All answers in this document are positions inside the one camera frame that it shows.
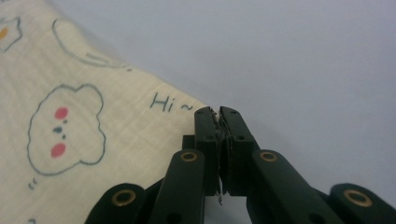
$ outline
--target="fabric cloth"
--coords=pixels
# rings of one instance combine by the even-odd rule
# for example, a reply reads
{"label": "fabric cloth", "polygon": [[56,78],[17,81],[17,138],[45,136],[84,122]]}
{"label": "fabric cloth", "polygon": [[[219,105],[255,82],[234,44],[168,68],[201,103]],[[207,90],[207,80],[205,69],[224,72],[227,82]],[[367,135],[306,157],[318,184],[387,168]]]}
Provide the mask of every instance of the fabric cloth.
{"label": "fabric cloth", "polygon": [[149,187],[203,106],[45,2],[0,0],[0,223],[83,223],[111,187]]}

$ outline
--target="white background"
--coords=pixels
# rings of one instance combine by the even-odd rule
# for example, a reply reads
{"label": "white background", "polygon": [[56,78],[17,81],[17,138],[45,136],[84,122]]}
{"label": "white background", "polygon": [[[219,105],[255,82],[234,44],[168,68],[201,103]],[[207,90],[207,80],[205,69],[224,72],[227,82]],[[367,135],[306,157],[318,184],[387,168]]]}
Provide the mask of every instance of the white background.
{"label": "white background", "polygon": [[[366,187],[396,207],[396,2],[49,0],[97,48],[208,105],[312,187]],[[244,199],[205,223],[247,223]]]}

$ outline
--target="pink cheek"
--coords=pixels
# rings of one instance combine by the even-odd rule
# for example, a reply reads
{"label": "pink cheek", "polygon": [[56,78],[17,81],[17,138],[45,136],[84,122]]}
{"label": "pink cheek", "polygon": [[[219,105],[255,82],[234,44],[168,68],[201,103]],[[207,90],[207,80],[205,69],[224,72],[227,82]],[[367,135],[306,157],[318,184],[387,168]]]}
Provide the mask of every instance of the pink cheek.
{"label": "pink cheek", "polygon": [[60,157],[66,151],[66,145],[64,143],[58,143],[50,150],[50,155],[52,158]]}

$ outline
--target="cartoon face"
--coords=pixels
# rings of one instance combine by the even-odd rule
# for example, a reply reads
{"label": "cartoon face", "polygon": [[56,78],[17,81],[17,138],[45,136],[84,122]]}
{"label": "cartoon face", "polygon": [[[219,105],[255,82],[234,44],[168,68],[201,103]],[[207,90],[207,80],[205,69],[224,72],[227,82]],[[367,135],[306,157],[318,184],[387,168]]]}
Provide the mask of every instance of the cartoon face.
{"label": "cartoon face", "polygon": [[20,27],[21,18],[17,17],[12,20],[5,18],[0,19],[0,51],[6,52],[13,44],[22,37]]}
{"label": "cartoon face", "polygon": [[102,95],[90,84],[50,92],[31,119],[27,150],[32,167],[41,175],[58,175],[80,163],[98,163],[106,141],[102,108]]}

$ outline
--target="black plastic part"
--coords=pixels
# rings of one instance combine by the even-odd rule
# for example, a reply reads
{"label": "black plastic part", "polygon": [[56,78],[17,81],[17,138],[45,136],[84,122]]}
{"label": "black plastic part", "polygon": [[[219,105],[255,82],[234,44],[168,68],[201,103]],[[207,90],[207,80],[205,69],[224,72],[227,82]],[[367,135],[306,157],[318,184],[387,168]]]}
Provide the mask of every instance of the black plastic part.
{"label": "black plastic part", "polygon": [[175,153],[148,223],[203,223],[204,171],[205,156],[200,151],[185,149]]}
{"label": "black plastic part", "polygon": [[205,193],[206,196],[213,196],[219,188],[217,122],[215,114],[209,106],[197,110],[194,117],[195,149],[205,155]]}
{"label": "black plastic part", "polygon": [[258,190],[252,190],[247,196],[247,212],[252,224],[275,224],[275,218],[271,214],[265,200]]}
{"label": "black plastic part", "polygon": [[151,216],[152,208],[154,207],[155,200],[157,199],[158,192],[160,192],[162,184],[163,179],[157,181],[155,184],[151,185],[148,189],[145,190],[146,200],[142,208],[140,209],[140,213],[136,219],[136,223],[148,223],[149,217]]}
{"label": "black plastic part", "polygon": [[357,185],[335,185],[332,187],[329,203],[346,223],[396,223],[396,210],[394,208],[370,190]]}
{"label": "black plastic part", "polygon": [[181,149],[195,149],[195,135],[183,135]]}
{"label": "black plastic part", "polygon": [[88,215],[86,224],[133,224],[145,201],[145,191],[133,184],[108,190]]}
{"label": "black plastic part", "polygon": [[226,132],[221,146],[223,192],[228,191],[231,196],[247,196],[250,187],[248,161],[257,149],[257,143],[238,111],[222,106],[219,123]]}
{"label": "black plastic part", "polygon": [[252,153],[251,172],[276,223],[344,223],[279,153]]}

